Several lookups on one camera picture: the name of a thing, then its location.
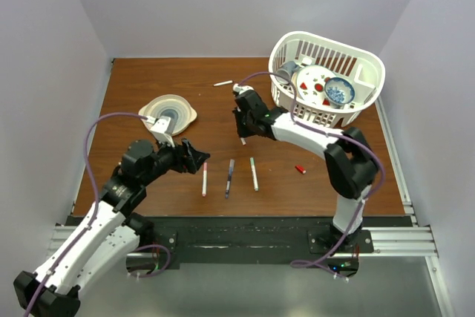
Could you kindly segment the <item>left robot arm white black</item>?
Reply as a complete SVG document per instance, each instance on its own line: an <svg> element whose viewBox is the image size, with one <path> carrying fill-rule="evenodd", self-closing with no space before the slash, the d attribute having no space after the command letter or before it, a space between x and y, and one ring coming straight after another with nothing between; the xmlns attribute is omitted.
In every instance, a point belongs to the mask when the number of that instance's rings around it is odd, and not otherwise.
<svg viewBox="0 0 475 317"><path fill-rule="evenodd" d="M76 315L81 297L113 265L152 247L153 224L134 211L147 185L170 170L195 174L209 157L188 140L158 148L147 140L132 142L66 241L34 272L16 277L13 286L26 316Z"/></svg>

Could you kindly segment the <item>blue pen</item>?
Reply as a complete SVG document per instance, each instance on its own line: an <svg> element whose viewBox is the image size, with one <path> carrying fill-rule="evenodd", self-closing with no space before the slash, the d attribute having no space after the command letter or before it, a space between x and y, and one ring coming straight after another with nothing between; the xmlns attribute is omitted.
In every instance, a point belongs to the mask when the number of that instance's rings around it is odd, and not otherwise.
<svg viewBox="0 0 475 317"><path fill-rule="evenodd" d="M229 171L228 171L228 176L227 176L227 180L226 180L226 190L225 190L225 198L226 199L229 198L234 167L235 167L235 160L231 159L229 161Z"/></svg>

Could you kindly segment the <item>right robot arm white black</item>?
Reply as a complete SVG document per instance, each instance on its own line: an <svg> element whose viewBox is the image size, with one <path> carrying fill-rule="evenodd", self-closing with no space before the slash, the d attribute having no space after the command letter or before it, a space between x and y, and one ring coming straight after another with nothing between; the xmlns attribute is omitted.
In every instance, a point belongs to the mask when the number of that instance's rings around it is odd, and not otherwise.
<svg viewBox="0 0 475 317"><path fill-rule="evenodd" d="M258 135L290 143L324 159L331 186L338 193L330 242L335 250L348 252L357 243L355 232L362 224L363 199L381 166L362 132L305 125L284 108L269 109L250 86L234 85L232 91L240 137Z"/></svg>

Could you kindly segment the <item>white pen pink end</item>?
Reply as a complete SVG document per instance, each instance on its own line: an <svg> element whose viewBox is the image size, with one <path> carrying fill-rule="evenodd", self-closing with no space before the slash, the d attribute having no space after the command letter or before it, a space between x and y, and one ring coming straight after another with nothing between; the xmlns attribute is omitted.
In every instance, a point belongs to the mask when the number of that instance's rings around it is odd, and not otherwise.
<svg viewBox="0 0 475 317"><path fill-rule="evenodd" d="M208 180L208 163L203 164L203 182L202 182L202 197L207 195L207 180Z"/></svg>

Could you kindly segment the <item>white pen green tip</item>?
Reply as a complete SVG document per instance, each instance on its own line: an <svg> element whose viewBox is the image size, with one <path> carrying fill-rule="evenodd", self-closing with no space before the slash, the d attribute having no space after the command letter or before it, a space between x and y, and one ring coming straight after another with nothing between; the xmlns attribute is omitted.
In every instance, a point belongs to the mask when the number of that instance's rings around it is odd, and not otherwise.
<svg viewBox="0 0 475 317"><path fill-rule="evenodd" d="M258 192L259 191L258 176L257 176L254 157L250 157L249 162L250 162L250 167L251 167L251 172L252 172L253 187L254 187L254 190Z"/></svg>

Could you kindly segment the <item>red pen cap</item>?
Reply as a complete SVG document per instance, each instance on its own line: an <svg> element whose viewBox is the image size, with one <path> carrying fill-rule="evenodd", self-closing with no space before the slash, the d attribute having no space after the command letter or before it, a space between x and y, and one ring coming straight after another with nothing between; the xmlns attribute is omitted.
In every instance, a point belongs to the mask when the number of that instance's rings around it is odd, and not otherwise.
<svg viewBox="0 0 475 317"><path fill-rule="evenodd" d="M301 174L306 174L306 169L303 166L295 166L295 169Z"/></svg>

